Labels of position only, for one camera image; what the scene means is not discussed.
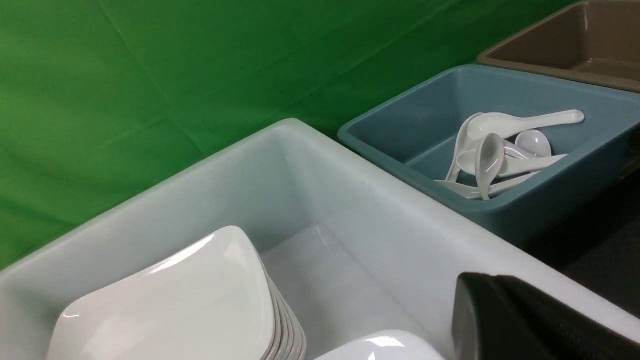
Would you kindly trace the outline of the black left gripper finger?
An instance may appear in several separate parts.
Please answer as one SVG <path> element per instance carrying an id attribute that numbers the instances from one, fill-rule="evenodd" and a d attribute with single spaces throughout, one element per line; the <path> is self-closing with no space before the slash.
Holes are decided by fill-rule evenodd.
<path id="1" fill-rule="evenodd" d="M 510 275 L 458 275 L 451 336 L 457 360 L 640 357 L 637 342 Z"/>

